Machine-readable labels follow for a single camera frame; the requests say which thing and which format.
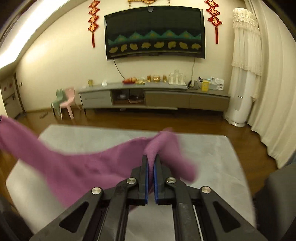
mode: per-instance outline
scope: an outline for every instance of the black cord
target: black cord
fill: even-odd
[[[114,61],[114,64],[115,64],[115,66],[116,66],[116,68],[117,68],[117,65],[116,65],[116,63],[115,63],[115,59],[113,59],[113,61]],[[119,69],[117,68],[117,70],[118,70],[118,72],[120,73],[120,71],[119,71]],[[124,76],[120,73],[120,75],[123,77],[123,79],[125,80],[125,78],[124,78]]]
[[[192,73],[191,73],[191,81],[192,81],[192,77],[193,77],[193,69],[194,69],[194,65],[195,65],[195,57],[193,57],[194,61],[193,61],[193,65],[192,65]]]

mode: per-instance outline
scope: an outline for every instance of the green triangle pattern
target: green triangle pattern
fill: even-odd
[[[193,37],[192,34],[189,33],[188,31],[183,32],[182,34],[179,35],[179,37],[183,39],[195,39],[195,37]]]
[[[201,40],[202,39],[202,34],[197,35],[195,38],[198,39],[198,40]]]
[[[125,42],[127,41],[128,39],[126,37],[124,37],[123,35],[119,35],[115,40],[114,40],[114,44],[118,44],[118,43],[121,43],[121,42]]]
[[[161,38],[161,36],[154,32],[153,30],[151,30],[149,33],[147,33],[144,37],[145,39],[154,39],[154,38]]]
[[[143,39],[144,37],[141,34],[138,34],[137,32],[134,32],[128,39],[129,40],[135,40],[135,39]]]
[[[178,36],[173,31],[168,30],[161,37],[162,38],[177,38]]]

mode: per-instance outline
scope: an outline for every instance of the plastic children's chair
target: plastic children's chair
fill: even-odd
[[[62,109],[67,108],[68,112],[69,112],[69,115],[71,117],[71,120],[72,120],[74,118],[74,116],[73,116],[73,113],[72,113],[72,110],[71,110],[71,104],[76,105],[78,107],[78,109],[80,109],[80,107],[75,103],[75,99],[74,99],[75,89],[74,88],[65,89],[65,94],[66,94],[68,100],[59,105],[59,108],[60,108],[60,111],[61,111],[61,118],[63,119]]]
[[[56,110],[58,115],[60,115],[60,107],[59,107],[59,105],[61,103],[65,102],[67,99],[68,98],[67,98],[65,92],[62,89],[57,90],[57,99],[54,102],[51,103],[53,113]]]

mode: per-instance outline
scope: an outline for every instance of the green chair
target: green chair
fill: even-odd
[[[60,90],[57,90],[57,99],[51,103],[51,107],[52,107],[52,111],[54,113],[54,116],[55,116],[55,112],[57,112],[58,116],[61,116],[61,112],[60,112],[60,108],[59,108],[59,105],[62,103],[62,102],[65,102],[67,101],[68,98],[65,94],[65,92],[60,89]]]

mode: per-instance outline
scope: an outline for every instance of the purple cloth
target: purple cloth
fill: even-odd
[[[132,169],[141,165],[144,154],[148,157],[150,187],[156,154],[175,177],[188,181],[196,177],[196,167],[182,157],[177,136],[170,131],[161,131],[153,138],[136,138],[98,153],[63,155],[49,150],[22,124],[0,116],[0,149],[40,171],[66,207],[94,187],[108,189],[129,178]]]

